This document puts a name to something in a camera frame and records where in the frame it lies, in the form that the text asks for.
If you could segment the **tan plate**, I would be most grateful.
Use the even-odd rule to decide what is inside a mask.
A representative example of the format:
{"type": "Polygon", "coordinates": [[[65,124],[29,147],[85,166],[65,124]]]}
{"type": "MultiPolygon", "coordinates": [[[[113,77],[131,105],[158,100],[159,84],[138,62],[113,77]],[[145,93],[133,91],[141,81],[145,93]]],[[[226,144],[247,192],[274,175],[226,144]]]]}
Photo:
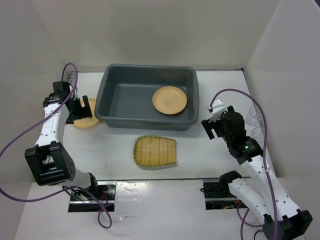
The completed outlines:
{"type": "Polygon", "coordinates": [[[187,95],[175,86],[161,87],[152,96],[154,108],[165,115],[176,115],[182,112],[187,103],[187,95]]]}
{"type": "Polygon", "coordinates": [[[92,113],[92,117],[74,120],[73,127],[78,128],[78,129],[87,129],[87,128],[91,128],[99,123],[100,120],[95,115],[96,99],[89,98],[88,102],[89,102],[90,110],[92,113]]]}

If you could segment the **woven bamboo tray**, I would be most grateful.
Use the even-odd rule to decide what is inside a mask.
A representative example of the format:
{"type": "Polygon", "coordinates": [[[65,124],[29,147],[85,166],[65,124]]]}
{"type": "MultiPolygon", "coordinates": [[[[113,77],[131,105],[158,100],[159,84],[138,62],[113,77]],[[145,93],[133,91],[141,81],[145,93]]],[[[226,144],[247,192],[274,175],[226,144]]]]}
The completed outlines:
{"type": "Polygon", "coordinates": [[[144,168],[176,165],[176,140],[157,135],[143,135],[133,146],[133,160],[144,168]]]}

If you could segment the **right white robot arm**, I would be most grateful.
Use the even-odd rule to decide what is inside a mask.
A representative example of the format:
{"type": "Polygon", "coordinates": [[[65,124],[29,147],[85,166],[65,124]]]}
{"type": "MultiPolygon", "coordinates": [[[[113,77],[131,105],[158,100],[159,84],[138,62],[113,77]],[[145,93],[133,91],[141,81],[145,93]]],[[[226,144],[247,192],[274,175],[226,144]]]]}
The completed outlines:
{"type": "Polygon", "coordinates": [[[220,176],[219,191],[240,199],[259,219],[269,240],[293,240],[303,235],[313,218],[287,194],[271,167],[263,161],[258,142],[247,136],[245,121],[233,106],[219,99],[210,107],[212,117],[201,122],[210,139],[223,138],[231,156],[247,172],[257,190],[235,170],[220,176]]]}

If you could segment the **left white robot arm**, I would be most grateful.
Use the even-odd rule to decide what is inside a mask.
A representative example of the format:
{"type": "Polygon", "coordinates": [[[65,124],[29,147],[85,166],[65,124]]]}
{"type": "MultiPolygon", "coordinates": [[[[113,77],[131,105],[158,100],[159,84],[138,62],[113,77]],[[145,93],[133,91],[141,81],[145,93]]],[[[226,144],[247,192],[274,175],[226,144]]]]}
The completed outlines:
{"type": "Polygon", "coordinates": [[[92,173],[77,170],[63,146],[66,125],[92,119],[88,97],[79,98],[66,81],[56,81],[52,85],[53,93],[42,103],[46,121],[34,147],[26,149],[24,157],[39,186],[81,187],[83,196],[94,200],[100,193],[96,178],[92,173]]]}

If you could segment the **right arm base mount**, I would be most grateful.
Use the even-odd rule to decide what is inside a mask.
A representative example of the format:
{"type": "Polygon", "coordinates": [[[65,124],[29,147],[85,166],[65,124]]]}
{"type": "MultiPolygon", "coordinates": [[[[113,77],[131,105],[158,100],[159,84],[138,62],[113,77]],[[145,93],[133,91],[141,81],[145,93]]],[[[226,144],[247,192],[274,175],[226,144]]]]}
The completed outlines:
{"type": "Polygon", "coordinates": [[[204,195],[206,210],[229,210],[237,207],[244,209],[247,207],[237,197],[223,190],[218,179],[204,179],[202,184],[200,191],[204,195]]]}

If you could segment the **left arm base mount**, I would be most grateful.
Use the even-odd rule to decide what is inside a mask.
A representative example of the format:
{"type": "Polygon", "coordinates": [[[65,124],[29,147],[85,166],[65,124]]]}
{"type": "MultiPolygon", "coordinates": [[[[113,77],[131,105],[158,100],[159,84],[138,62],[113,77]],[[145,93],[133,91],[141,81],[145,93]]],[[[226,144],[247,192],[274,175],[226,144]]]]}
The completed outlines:
{"type": "MultiPolygon", "coordinates": [[[[97,192],[93,193],[93,195],[108,212],[114,212],[116,182],[98,181],[97,184],[97,192]]],[[[67,210],[69,213],[99,212],[102,209],[91,196],[79,189],[68,190],[67,194],[69,195],[67,210]]]]}

